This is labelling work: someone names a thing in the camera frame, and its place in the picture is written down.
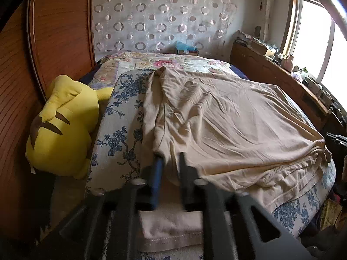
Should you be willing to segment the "beige t-shirt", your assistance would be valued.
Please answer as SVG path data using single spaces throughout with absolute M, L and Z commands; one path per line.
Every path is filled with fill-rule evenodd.
M 307 193 L 332 160 L 322 135 L 272 84 L 162 67 L 149 76 L 143 111 L 141 165 L 158 154 L 166 176 L 158 212 L 141 213 L 144 252 L 202 243 L 200 214 L 178 201 L 180 153 L 201 178 L 269 212 Z

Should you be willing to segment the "blue floral white bedsheet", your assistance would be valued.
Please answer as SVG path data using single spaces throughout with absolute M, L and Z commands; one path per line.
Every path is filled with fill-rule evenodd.
M 113 93 L 108 101 L 99 126 L 91 157 L 87 190 L 96 188 L 115 190 L 127 181 L 139 177 L 144 166 L 142 156 L 143 101 L 148 87 L 150 69 L 129 70 L 110 85 Z M 322 178 L 304 195 L 282 204 L 273 216 L 294 237 L 315 219 L 336 179 L 336 167 L 331 161 L 323 170 Z M 179 189 L 164 179 L 160 188 L 159 206 L 146 217 L 154 217 L 155 223 L 167 221 L 169 227 L 159 233 L 158 241 L 140 239 L 137 259 L 202 259 L 201 233 L 198 229 L 179 235 L 174 225 L 193 220 L 201 223 L 200 213 L 186 213 L 182 209 Z

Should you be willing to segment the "pink floral quilt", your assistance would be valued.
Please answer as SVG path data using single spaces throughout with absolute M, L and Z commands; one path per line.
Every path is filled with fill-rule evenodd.
M 113 87 L 121 74 L 130 70 L 156 70 L 160 67 L 189 72 L 212 72 L 236 76 L 227 62 L 201 56 L 117 52 L 101 59 L 101 66 L 88 84 L 91 88 Z

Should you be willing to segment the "yellow Pikachu plush toy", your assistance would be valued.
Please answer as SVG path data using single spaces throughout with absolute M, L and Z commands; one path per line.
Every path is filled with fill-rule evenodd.
M 99 103 L 109 100 L 112 92 L 112 88 L 94 90 L 69 76 L 57 76 L 45 106 L 31 124 L 25 151 L 30 167 L 56 176 L 84 178 Z

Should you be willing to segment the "blue toy on bed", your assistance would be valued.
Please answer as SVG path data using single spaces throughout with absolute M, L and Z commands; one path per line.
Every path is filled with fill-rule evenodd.
M 181 41 L 175 42 L 175 54 L 177 55 L 199 55 L 199 51 L 195 46 L 189 46 Z

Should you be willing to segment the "dark blue blanket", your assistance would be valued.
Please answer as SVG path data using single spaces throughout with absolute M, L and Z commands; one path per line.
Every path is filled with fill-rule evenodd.
M 240 70 L 238 69 L 236 66 L 230 64 L 230 69 L 241 79 L 245 79 L 248 80 L 249 78 Z

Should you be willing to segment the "wooden bedside cabinet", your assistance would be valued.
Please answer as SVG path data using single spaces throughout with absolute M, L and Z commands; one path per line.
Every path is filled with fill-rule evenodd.
M 252 36 L 237 31 L 229 62 L 249 80 L 273 84 L 282 88 L 302 109 L 317 130 L 323 133 L 346 135 L 346 127 L 341 124 L 334 113 L 328 112 L 328 108 L 313 92 L 295 80 L 285 69 L 252 48 L 252 44 L 261 45 Z

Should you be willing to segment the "pink figurine on cabinet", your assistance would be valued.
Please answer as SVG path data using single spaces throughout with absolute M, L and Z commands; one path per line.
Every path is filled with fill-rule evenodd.
M 286 58 L 283 58 L 281 67 L 291 73 L 293 70 L 293 55 L 288 55 Z

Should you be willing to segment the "brown wooden wardrobe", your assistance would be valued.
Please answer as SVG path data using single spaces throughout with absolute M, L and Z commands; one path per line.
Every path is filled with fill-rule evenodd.
M 1 0 L 1 237 L 31 231 L 29 127 L 60 74 L 95 64 L 92 0 Z

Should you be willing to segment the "window with wooden frame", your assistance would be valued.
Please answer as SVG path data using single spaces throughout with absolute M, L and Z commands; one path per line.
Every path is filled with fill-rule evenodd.
M 346 100 L 346 39 L 318 0 L 289 0 L 282 52 L 340 102 Z

